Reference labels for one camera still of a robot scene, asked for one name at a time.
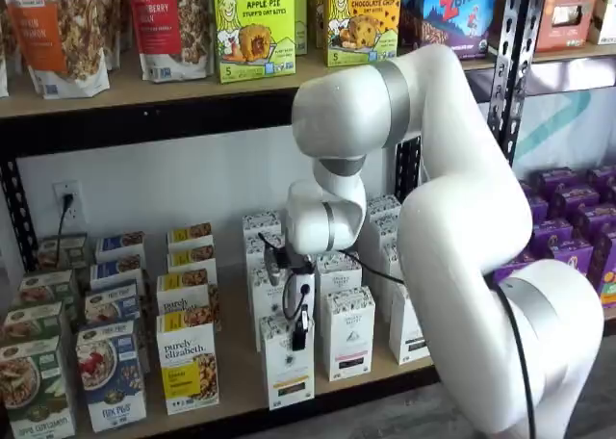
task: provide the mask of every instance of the purple snack box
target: purple snack box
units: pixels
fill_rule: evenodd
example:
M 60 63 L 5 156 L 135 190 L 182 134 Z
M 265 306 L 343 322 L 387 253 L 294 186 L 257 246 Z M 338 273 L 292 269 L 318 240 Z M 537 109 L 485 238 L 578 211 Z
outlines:
M 544 220 L 532 226 L 532 237 L 530 237 L 530 251 L 537 258 L 543 258 L 550 246 L 557 245 L 559 242 L 571 240 L 574 227 L 564 219 Z
M 548 258 L 553 258 L 576 268 L 583 274 L 588 272 L 593 247 L 584 239 L 564 240 L 548 249 Z
M 522 250 L 522 252 L 511 261 L 494 270 L 494 283 L 499 283 L 513 272 L 519 271 L 535 261 L 535 257 L 529 251 L 526 249 Z
M 530 185 L 547 200 L 552 199 L 556 189 L 572 186 L 578 182 L 578 174 L 568 167 L 537 171 L 530 177 Z
M 616 227 L 597 235 L 588 280 L 600 295 L 603 307 L 616 306 Z
M 604 203 L 597 206 L 585 206 L 577 209 L 574 226 L 576 237 L 583 237 L 591 244 L 597 234 L 616 221 L 616 205 Z
M 550 200 L 548 217 L 566 218 L 575 221 L 574 215 L 578 208 L 599 204 L 599 193 L 588 184 L 576 184 L 571 187 L 557 189 Z
M 616 165 L 604 165 L 595 169 L 588 169 L 586 180 L 588 184 L 601 192 L 616 182 Z
M 527 195 L 528 206 L 530 206 L 530 213 L 532 214 L 532 222 L 534 224 L 546 220 L 548 217 L 549 204 L 539 195 Z

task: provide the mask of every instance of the granola bag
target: granola bag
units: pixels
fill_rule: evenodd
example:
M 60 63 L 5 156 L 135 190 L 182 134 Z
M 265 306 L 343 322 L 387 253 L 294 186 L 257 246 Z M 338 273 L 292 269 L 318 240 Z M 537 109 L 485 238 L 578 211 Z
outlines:
M 46 99 L 109 88 L 97 0 L 6 0 L 35 90 Z
M 154 83 L 213 73 L 210 0 L 131 0 L 142 78 Z

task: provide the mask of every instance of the snack package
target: snack package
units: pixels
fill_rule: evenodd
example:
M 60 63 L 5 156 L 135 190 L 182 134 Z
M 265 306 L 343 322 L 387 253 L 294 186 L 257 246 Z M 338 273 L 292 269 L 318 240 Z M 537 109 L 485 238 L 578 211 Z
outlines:
M 46 99 L 109 88 L 98 0 L 6 0 L 35 90 Z
M 402 44 L 445 44 L 461 59 L 485 57 L 495 1 L 402 0 Z
M 143 80 L 205 78 L 213 72 L 210 0 L 131 0 Z
M 295 0 L 215 0 L 221 83 L 295 73 Z
M 295 0 L 295 55 L 308 52 L 308 0 Z
M 400 0 L 326 0 L 327 66 L 357 65 L 396 56 Z

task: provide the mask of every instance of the bobo's apple pie box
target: bobo's apple pie box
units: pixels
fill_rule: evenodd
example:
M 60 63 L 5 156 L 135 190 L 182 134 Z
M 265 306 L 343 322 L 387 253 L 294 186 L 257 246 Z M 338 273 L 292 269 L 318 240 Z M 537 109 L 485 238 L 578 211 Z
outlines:
M 295 0 L 214 0 L 221 83 L 295 73 Z

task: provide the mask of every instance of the bowl image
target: bowl image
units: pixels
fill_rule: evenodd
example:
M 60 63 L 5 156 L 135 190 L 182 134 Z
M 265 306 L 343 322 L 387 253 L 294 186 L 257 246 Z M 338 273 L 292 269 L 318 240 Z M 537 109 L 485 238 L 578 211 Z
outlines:
M 9 410 L 27 405 L 39 392 L 39 370 L 32 357 L 22 357 L 0 364 L 0 390 Z

